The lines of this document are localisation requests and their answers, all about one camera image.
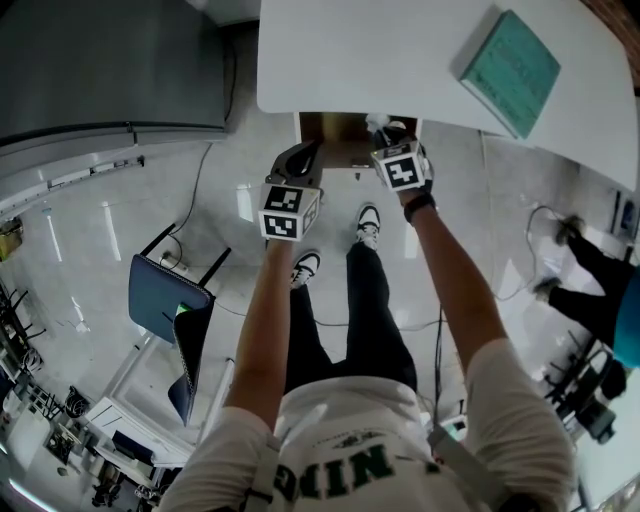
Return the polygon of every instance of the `green book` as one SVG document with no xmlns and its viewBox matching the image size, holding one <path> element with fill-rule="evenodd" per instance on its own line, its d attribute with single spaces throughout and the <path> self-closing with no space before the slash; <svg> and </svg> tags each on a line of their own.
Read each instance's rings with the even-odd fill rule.
<svg viewBox="0 0 640 512">
<path fill-rule="evenodd" d="M 542 113 L 560 64 L 511 10 L 500 16 L 460 78 L 504 126 L 523 139 Z"/>
</svg>

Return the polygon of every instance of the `black pants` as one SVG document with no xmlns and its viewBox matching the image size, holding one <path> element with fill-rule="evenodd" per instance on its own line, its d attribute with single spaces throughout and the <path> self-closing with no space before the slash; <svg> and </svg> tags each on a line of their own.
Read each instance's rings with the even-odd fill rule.
<svg viewBox="0 0 640 512">
<path fill-rule="evenodd" d="M 384 377 L 417 390 L 413 359 L 389 311 L 389 284 L 378 254 L 363 243 L 347 255 L 347 358 L 333 364 L 320 344 L 309 290 L 291 291 L 285 393 L 310 382 L 352 375 Z"/>
<path fill-rule="evenodd" d="M 549 305 L 613 347 L 618 310 L 635 269 L 630 263 L 605 256 L 581 236 L 569 237 L 569 248 L 580 266 L 598 281 L 604 295 L 555 288 L 549 295 Z"/>
</svg>

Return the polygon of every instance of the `floor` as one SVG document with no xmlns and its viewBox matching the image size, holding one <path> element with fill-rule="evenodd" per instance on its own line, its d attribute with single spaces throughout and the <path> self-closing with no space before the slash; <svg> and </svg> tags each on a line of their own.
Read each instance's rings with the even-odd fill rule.
<svg viewBox="0 0 640 512">
<path fill-rule="evenodd" d="M 264 250 L 256 224 L 260 185 L 274 158 L 295 143 L 290 114 L 268 115 L 256 104 L 257 33 L 235 40 L 238 85 L 229 137 L 216 143 L 202 167 L 193 213 L 178 239 L 183 262 L 197 280 L 226 246 L 233 252 L 209 288 L 218 302 L 207 335 L 201 383 L 215 389 L 227 357 L 233 356 Z M 597 177 L 550 153 L 477 131 L 425 122 L 422 142 L 436 172 L 440 214 L 481 269 L 496 295 L 500 313 L 525 368 L 540 380 L 549 361 L 571 348 L 571 330 L 584 331 L 530 292 L 534 274 L 526 227 L 533 210 L 548 205 L 560 214 L 578 212 L 589 224 L 587 237 L 608 251 L 620 246 L 604 233 L 611 222 L 615 191 Z M 69 187 L 21 218 L 23 246 L 0 265 L 8 287 L 28 289 L 25 312 L 47 333 L 34 339 L 45 368 L 38 375 L 60 397 L 75 385 L 98 400 L 109 380 L 148 335 L 127 310 L 129 262 L 189 209 L 206 143 L 181 143 L 129 150 L 143 152 L 144 168 L 133 168 Z M 404 221 L 397 199 L 373 172 L 326 172 L 322 213 L 300 244 L 322 252 L 322 267 L 310 285 L 320 337 L 330 357 L 344 357 L 347 302 L 345 254 L 353 240 L 354 216 L 365 201 L 382 215 L 379 254 L 391 286 L 389 307 L 403 330 L 419 375 L 419 392 L 434 399 L 433 355 L 439 304 L 419 252 L 415 232 Z M 594 289 L 567 249 L 553 244 L 553 215 L 535 214 L 530 240 L 536 275 L 558 274 L 576 289 Z M 179 254 L 167 240 L 163 251 Z M 462 372 L 444 328 L 444 415 L 465 398 Z"/>
</svg>

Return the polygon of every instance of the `black wristwatch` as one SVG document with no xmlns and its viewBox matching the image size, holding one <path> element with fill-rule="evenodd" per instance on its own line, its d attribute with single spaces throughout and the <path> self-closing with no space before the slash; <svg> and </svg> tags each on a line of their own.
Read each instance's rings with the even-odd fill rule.
<svg viewBox="0 0 640 512">
<path fill-rule="evenodd" d="M 411 224 L 414 212 L 420 208 L 424 208 L 425 206 L 432 206 L 434 210 L 436 209 L 436 202 L 433 199 L 431 192 L 427 192 L 426 190 L 423 191 L 422 195 L 413 198 L 404 205 L 404 218 L 407 219 L 409 224 Z"/>
</svg>

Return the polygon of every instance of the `white t-shirt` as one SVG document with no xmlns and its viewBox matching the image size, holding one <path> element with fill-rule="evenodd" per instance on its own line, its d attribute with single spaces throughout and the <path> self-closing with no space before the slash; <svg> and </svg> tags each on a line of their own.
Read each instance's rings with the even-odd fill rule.
<svg viewBox="0 0 640 512">
<path fill-rule="evenodd" d="M 542 510 L 566 510 L 572 446 L 508 340 L 469 366 L 466 446 L 512 491 Z M 446 466 L 433 463 L 416 394 L 395 381 L 344 377 L 302 386 L 282 402 L 284 439 L 270 511 L 486 510 Z M 224 408 L 165 494 L 162 512 L 238 510 L 269 436 L 254 414 Z"/>
</svg>

